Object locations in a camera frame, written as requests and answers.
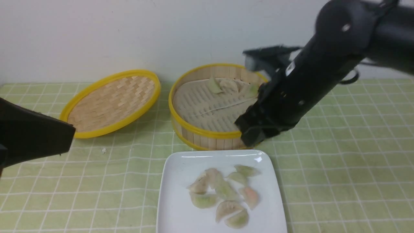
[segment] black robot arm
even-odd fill
[[[414,75],[414,8],[398,0],[380,4],[331,0],[319,12],[315,34],[300,47],[244,51],[246,68],[271,80],[235,124],[252,147],[295,127],[299,120],[365,58]]]

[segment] dumpling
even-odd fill
[[[232,172],[232,173],[230,173],[230,175],[227,178],[229,178],[231,180],[234,180],[234,181],[242,184],[243,186],[248,185],[247,178],[243,174],[241,174],[240,172]]]
[[[216,223],[220,222],[223,217],[243,209],[243,206],[235,201],[223,201],[216,210]]]
[[[225,78],[220,82],[221,89],[228,89],[232,93],[238,93],[237,83],[233,79]]]
[[[237,192],[230,186],[230,184],[224,180],[223,176],[218,173],[216,175],[215,182],[216,194],[225,201],[238,201],[239,197]]]
[[[255,176],[255,175],[260,174],[260,172],[254,167],[249,167],[249,166],[244,166],[244,165],[236,165],[234,167],[236,168],[237,172],[240,172],[245,177]]]
[[[205,194],[208,188],[208,177],[206,173],[201,174],[187,189],[196,194]]]
[[[220,172],[215,168],[209,168],[205,171],[208,177],[208,185],[211,189],[214,189],[214,184],[216,183],[216,175]]]
[[[243,196],[245,203],[253,210],[259,203],[258,193],[250,187],[241,188],[238,190]]]
[[[191,202],[200,209],[206,209],[214,206],[217,202],[217,195],[215,194],[196,194],[190,192]]]
[[[244,97],[246,99],[256,98],[258,95],[258,92],[259,92],[259,85],[252,83],[249,85],[247,92],[244,94]]]
[[[207,81],[207,87],[208,90],[210,90],[214,94],[219,94],[223,92],[223,90],[220,88],[220,85],[218,84],[217,80],[211,76]]]
[[[233,217],[230,217],[226,219],[225,223],[228,227],[233,229],[240,229],[247,225],[249,222],[249,214],[247,213],[247,210],[244,209],[240,213],[234,215]]]

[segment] square plate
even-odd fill
[[[250,186],[259,194],[254,210],[247,208],[249,223],[242,229],[231,229],[223,218],[215,222],[219,203],[209,209],[198,209],[191,203],[187,187],[206,169],[215,167],[226,177],[234,165],[255,167],[260,175],[249,177]],[[234,182],[235,190],[241,187]],[[165,162],[158,200],[157,233],[287,233],[286,218],[276,175],[269,156],[260,150],[191,151],[170,155]]]

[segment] black object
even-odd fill
[[[69,151],[75,128],[0,98],[0,170]]]
[[[360,0],[331,0],[320,11],[315,34],[291,62],[290,51],[300,47],[274,46],[247,50],[246,68],[264,70],[271,80],[259,88],[258,100],[235,124],[241,139],[252,147],[297,122],[365,58],[414,74],[414,9]]]

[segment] grid pattern tablecloth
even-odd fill
[[[87,85],[7,84],[0,97],[58,117]],[[173,133],[170,88],[162,83],[152,109],[115,133],[5,169],[0,232],[155,232],[165,160],[191,150]],[[338,86],[296,128],[257,149],[272,159],[289,232],[414,229],[412,80]]]

